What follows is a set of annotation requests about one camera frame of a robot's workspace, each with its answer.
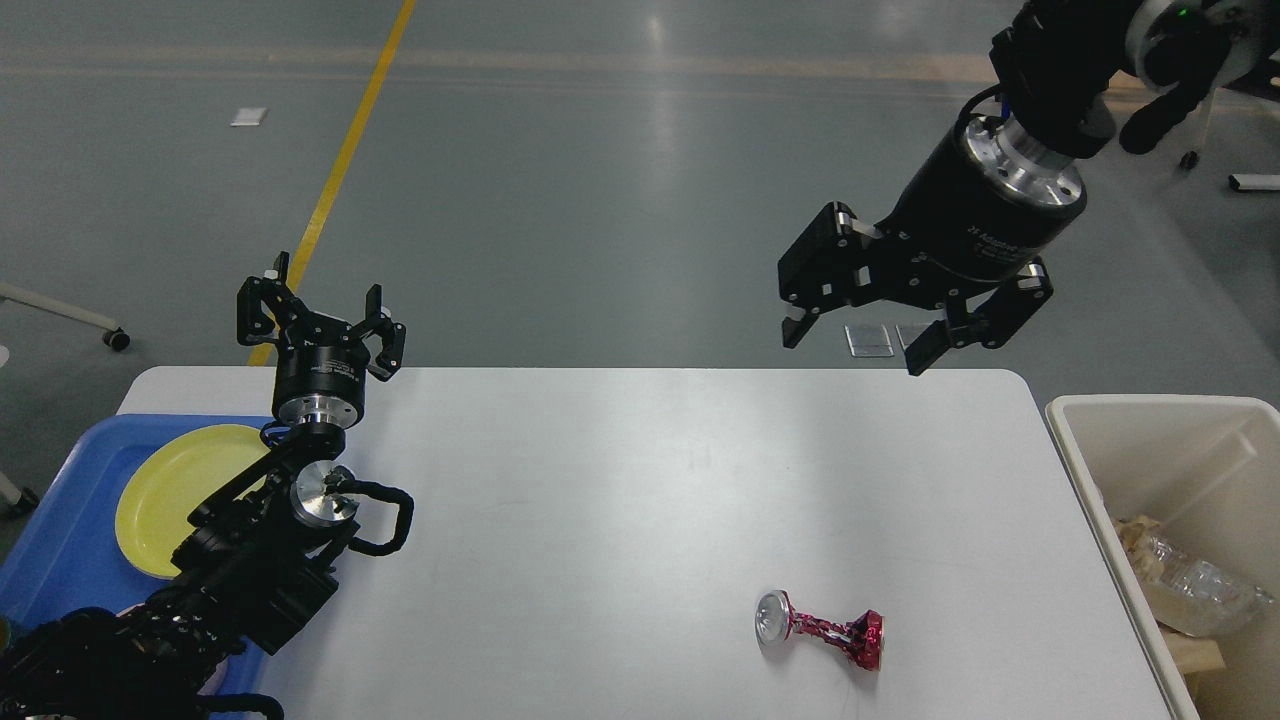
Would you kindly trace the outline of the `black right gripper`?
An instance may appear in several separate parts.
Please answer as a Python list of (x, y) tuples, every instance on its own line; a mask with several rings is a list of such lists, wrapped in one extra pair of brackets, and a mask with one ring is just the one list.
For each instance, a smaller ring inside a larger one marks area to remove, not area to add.
[(1042, 254), (1087, 199), (1074, 160), (1018, 119), (965, 118), (876, 227), (828, 202), (786, 250), (777, 263), (782, 346), (796, 348), (826, 313), (884, 300), (942, 305), (905, 346), (910, 375), (952, 348), (1000, 348), (1052, 297)]

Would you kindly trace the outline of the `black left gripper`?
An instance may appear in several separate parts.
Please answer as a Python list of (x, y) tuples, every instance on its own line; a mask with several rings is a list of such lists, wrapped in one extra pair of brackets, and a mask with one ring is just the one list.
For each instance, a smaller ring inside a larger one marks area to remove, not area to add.
[[(271, 345), (276, 361), (271, 415), (287, 425), (329, 423), (343, 429), (364, 420), (367, 372), (388, 382), (403, 363), (407, 328), (383, 306), (383, 287), (365, 295), (364, 318), (346, 331), (346, 346), (321, 346), (321, 327), (287, 284), (291, 254), (280, 251), (268, 272), (247, 277), (236, 296), (236, 341)], [(380, 348), (371, 355), (366, 340)]]

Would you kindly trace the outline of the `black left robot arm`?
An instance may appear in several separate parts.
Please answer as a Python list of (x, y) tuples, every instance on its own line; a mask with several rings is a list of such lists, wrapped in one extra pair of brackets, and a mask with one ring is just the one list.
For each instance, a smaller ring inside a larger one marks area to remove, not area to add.
[(380, 284), (352, 323), (310, 309), (289, 269), (279, 252), (236, 297), (237, 341), (278, 355), (264, 455), (188, 512), (177, 575), (145, 602), (77, 609), (5, 652), (5, 719), (280, 719), (271, 696), (204, 688), (250, 644), (275, 653), (292, 641), (337, 592), (343, 552), (385, 557), (406, 544), (412, 496), (358, 479), (339, 456), (365, 416), (369, 378), (401, 369), (407, 329)]

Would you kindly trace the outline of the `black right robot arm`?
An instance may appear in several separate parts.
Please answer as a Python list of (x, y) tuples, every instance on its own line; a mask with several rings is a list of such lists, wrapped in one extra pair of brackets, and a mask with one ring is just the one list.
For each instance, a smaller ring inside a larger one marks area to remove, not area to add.
[(892, 211), (828, 202), (780, 258), (781, 342), (824, 313), (938, 313), (904, 355), (1009, 342), (1052, 297), (1043, 250), (1088, 200), (1075, 161), (1147, 154), (1216, 88), (1277, 51), (1275, 1), (1028, 1), (992, 40), (995, 85), (957, 113)]

